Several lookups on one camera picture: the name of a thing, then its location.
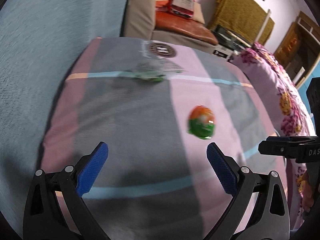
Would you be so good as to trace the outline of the pink floral blanket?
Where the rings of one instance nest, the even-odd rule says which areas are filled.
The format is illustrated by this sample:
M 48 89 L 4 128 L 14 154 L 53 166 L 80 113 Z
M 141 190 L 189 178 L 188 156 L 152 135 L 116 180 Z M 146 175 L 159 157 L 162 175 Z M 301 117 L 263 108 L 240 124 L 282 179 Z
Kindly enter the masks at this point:
M 231 60 L 248 78 L 281 137 L 314 136 L 314 129 L 306 106 L 289 75 L 274 55 L 259 43 L 243 50 Z M 305 164 L 287 160 L 287 200 L 290 226 L 297 230 L 303 220 L 303 174 Z

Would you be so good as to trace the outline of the orange green candy wrapper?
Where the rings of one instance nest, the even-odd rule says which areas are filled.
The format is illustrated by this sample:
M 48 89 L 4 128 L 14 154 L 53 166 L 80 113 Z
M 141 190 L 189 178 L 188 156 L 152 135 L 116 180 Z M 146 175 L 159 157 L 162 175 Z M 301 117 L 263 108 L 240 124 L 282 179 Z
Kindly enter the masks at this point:
M 215 132 L 215 115 L 203 105 L 195 106 L 188 116 L 188 132 L 202 140 L 210 139 Z

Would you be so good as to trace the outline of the green clear plastic wrapper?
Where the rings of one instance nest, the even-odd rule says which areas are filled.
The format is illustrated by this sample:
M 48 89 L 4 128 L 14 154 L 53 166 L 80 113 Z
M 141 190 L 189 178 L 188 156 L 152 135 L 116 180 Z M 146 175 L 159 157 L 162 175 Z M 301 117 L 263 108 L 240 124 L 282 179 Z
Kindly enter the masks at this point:
M 136 79 L 161 82 L 177 74 L 182 74 L 185 69 L 171 60 L 160 59 L 140 61 L 126 72 L 131 73 Z

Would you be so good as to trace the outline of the black white tv stand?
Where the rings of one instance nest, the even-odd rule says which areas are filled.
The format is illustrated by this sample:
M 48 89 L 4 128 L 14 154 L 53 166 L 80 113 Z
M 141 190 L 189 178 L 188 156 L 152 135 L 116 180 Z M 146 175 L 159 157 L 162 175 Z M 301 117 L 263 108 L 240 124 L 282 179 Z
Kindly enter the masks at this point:
M 217 25 L 212 33 L 218 40 L 218 45 L 215 46 L 213 54 L 227 62 L 231 62 L 245 49 L 251 48 L 251 44 L 242 36 L 223 28 L 221 25 Z

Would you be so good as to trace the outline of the light blue bed sheet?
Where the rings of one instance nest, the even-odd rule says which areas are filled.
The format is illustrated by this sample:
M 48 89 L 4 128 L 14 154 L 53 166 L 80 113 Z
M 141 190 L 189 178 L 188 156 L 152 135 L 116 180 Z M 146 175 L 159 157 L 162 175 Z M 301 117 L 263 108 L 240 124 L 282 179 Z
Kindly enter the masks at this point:
M 95 37 L 117 37 L 126 0 L 7 0 L 1 9 L 1 213 L 22 233 L 54 98 Z

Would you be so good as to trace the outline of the beige orange leather sofa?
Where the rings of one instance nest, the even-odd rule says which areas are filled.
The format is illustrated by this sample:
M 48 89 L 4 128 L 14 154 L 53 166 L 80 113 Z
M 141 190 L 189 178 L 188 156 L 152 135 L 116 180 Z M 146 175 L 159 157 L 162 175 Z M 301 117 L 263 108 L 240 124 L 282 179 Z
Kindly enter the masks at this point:
M 203 23 L 156 9 L 156 0 L 127 0 L 124 37 L 182 45 L 213 53 L 218 40 Z

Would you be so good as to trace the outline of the mustard yellow draped cloth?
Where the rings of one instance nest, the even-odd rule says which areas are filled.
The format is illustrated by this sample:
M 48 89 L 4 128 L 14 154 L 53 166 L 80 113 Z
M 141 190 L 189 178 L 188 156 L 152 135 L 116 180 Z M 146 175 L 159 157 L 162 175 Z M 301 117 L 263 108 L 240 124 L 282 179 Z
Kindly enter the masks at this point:
M 215 10 L 207 28 L 215 30 L 217 26 L 221 26 L 253 43 L 267 12 L 254 0 L 215 0 L 215 2 Z

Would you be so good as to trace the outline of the red white liquor bag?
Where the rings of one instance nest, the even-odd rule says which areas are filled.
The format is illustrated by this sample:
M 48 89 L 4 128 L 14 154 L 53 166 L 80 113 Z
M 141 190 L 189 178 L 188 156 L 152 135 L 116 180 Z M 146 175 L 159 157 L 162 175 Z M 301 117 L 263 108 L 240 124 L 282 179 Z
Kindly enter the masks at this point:
M 185 18 L 192 18 L 194 15 L 194 0 L 170 0 L 169 12 Z

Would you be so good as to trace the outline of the wooden door frame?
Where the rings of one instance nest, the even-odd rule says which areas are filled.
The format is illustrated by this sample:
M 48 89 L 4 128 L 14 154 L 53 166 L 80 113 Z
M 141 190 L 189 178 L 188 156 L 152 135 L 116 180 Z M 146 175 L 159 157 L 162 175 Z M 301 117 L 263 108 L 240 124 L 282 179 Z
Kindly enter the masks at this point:
M 319 64 L 319 26 L 300 11 L 274 56 L 300 88 Z

